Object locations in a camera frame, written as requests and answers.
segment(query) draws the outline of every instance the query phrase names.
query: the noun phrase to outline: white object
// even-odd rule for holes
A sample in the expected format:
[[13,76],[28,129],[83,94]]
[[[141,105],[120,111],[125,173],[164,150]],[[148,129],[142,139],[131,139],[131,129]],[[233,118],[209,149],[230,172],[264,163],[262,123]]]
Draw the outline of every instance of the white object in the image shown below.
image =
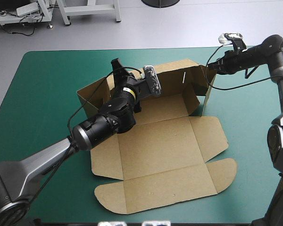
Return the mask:
[[[54,8],[47,8],[46,3],[44,0],[37,0],[36,3],[39,4],[39,9],[40,12],[44,14],[42,22],[50,22],[52,19],[52,12]],[[51,0],[51,4],[55,4],[56,0]],[[18,24],[19,22],[25,23],[25,22],[39,22],[41,19],[39,17],[34,18],[33,16],[23,16],[23,17],[17,17],[17,16],[11,16],[9,14],[3,16],[0,14],[0,24],[5,25],[5,24]]]
[[113,0],[113,4],[96,5],[96,0],[88,0],[87,6],[67,7],[64,0],[57,0],[65,25],[70,25],[69,16],[107,14],[116,15],[117,22],[121,22],[121,15],[118,0]]
[[225,37],[225,34],[229,34],[229,36],[231,38],[238,38],[238,39],[242,39],[243,36],[240,34],[240,33],[222,33],[218,40],[220,42],[220,44],[224,45],[224,46],[228,46],[228,45],[232,45],[232,41],[231,40],[228,40],[226,37]]
[[98,226],[127,226],[127,224],[124,221],[111,221],[111,222],[103,221],[103,222],[99,222]]
[[171,226],[170,221],[144,221],[141,226]]
[[30,3],[28,5],[17,8],[17,15],[24,16],[30,13],[39,11],[39,6],[37,2]]

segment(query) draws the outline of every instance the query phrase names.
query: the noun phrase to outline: robotic arm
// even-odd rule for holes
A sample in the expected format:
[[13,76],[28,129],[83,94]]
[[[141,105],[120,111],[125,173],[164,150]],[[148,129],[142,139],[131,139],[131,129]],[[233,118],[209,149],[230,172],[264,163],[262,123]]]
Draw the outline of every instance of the robotic arm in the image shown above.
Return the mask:
[[28,211],[40,189],[40,180],[63,160],[79,150],[90,150],[116,133],[125,133],[135,124],[140,99],[160,96],[161,87],[153,66],[143,68],[136,79],[115,59],[115,92],[93,117],[75,126],[65,138],[22,161],[0,163],[0,226],[17,223]]
[[[253,226],[283,226],[283,38],[272,35],[262,44],[246,49],[242,36],[226,33],[222,38],[223,44],[231,42],[234,50],[225,52],[224,57],[209,64],[210,69],[218,74],[235,74],[246,70],[248,78],[260,65],[267,64],[271,80],[278,85],[281,115],[272,121],[268,131],[267,143],[274,167],[282,176],[274,197],[264,218],[252,222]],[[255,67],[249,74],[247,70]]]

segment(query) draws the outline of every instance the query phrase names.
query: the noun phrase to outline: cardboard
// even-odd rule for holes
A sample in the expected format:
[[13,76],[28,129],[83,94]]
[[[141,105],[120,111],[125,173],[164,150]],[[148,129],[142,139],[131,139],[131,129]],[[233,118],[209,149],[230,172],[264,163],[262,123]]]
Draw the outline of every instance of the cardboard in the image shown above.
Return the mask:
[[[115,213],[131,214],[215,195],[236,175],[233,159],[207,163],[228,148],[218,118],[189,116],[200,104],[197,95],[210,91],[204,67],[182,60],[155,69],[163,95],[142,100],[142,112],[134,115],[136,125],[130,131],[91,150],[95,175],[123,180],[94,191],[99,202]],[[208,73],[209,81],[214,75]],[[78,91],[81,102],[95,89],[94,84]],[[113,87],[113,79],[103,82],[101,93],[85,107],[87,116],[109,99]]]

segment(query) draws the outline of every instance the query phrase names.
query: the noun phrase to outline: green tabletop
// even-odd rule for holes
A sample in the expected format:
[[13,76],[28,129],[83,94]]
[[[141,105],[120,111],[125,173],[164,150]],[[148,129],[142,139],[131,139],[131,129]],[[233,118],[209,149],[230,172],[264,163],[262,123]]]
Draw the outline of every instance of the green tabletop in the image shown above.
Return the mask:
[[[40,51],[25,54],[0,107],[0,161],[23,159],[68,135],[67,119],[79,106],[76,91],[111,71],[110,61],[140,68],[190,58],[205,64],[215,48]],[[222,56],[221,49],[216,59]],[[217,76],[215,85],[231,87],[269,76],[260,67],[249,80],[244,73]],[[96,200],[96,186],[109,178],[92,174],[89,152],[67,160],[34,202],[29,217],[44,222],[248,223],[261,218],[279,177],[273,169],[266,135],[280,113],[277,86],[271,81],[232,91],[213,90],[205,115],[220,119],[229,148],[213,159],[234,158],[238,172],[224,192],[132,215],[106,210]],[[73,126],[85,120],[81,111]]]

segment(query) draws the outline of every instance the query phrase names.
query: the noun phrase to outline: gray floor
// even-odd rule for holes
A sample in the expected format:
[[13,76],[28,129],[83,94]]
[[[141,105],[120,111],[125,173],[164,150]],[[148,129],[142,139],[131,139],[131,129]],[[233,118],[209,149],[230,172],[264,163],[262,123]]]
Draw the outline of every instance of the gray floor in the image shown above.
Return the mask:
[[43,23],[32,37],[0,31],[0,104],[23,54],[32,50],[208,47],[218,46],[219,34],[232,31],[242,33],[248,45],[271,34],[283,36],[283,0],[181,0],[164,9],[119,1],[121,23],[113,15],[77,16],[66,27],[55,9],[54,30]]

